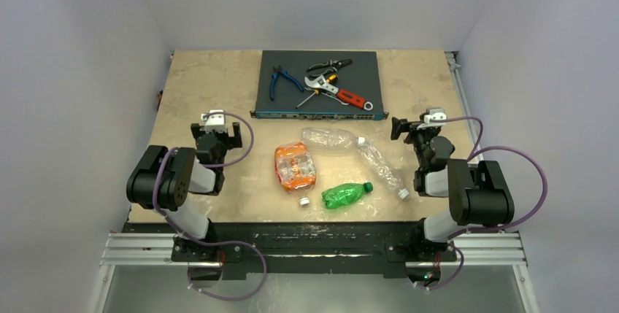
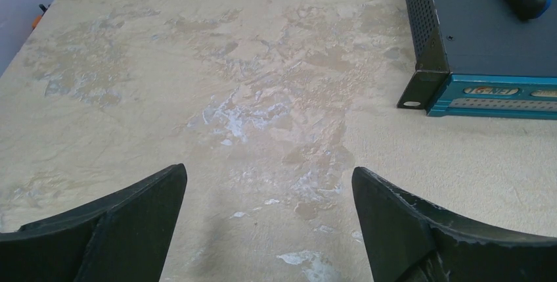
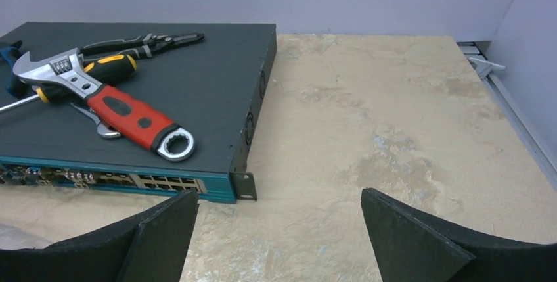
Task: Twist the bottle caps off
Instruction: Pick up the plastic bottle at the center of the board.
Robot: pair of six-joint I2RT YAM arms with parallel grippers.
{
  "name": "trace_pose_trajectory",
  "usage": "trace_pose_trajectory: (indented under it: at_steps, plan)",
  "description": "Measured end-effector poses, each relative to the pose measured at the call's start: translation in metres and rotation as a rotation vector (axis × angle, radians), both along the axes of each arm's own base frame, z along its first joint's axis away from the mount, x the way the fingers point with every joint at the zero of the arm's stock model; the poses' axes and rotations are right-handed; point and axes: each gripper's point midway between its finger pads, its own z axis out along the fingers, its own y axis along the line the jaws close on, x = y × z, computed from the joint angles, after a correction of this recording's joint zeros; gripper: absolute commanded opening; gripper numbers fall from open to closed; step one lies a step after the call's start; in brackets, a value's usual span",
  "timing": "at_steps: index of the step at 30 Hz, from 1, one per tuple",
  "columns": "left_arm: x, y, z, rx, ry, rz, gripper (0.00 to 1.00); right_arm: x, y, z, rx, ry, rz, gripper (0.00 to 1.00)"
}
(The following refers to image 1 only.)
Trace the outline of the orange label plastic bottle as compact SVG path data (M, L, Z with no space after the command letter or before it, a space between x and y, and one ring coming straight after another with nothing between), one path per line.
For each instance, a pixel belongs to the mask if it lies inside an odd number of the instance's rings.
M280 185L288 193L311 190L316 184L315 164L306 144L302 142L276 148L274 169Z

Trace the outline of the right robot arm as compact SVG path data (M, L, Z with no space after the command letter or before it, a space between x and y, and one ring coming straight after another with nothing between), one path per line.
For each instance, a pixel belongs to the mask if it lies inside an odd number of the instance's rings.
M410 239L411 253L426 260L445 243L467 231L495 231L513 219L515 205L496 161L471 163L454 158L454 144L441 135L451 121L442 113L427 112L418 121L391 119L391 139L402 134L413 147L418 168L413 186L420 196L447 199L446 210L422 222L422 233Z

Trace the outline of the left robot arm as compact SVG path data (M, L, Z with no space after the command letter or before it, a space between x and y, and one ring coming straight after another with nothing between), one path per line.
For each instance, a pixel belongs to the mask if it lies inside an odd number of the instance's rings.
M240 124L233 133L223 123L193 123L191 133L196 146L174 152L162 145L150 145L128 178L127 199L151 209L185 239L189 251L200 261L208 261L218 251L216 232L210 219L190 200L191 193L216 196L223 189L223 164L229 150L242 147Z

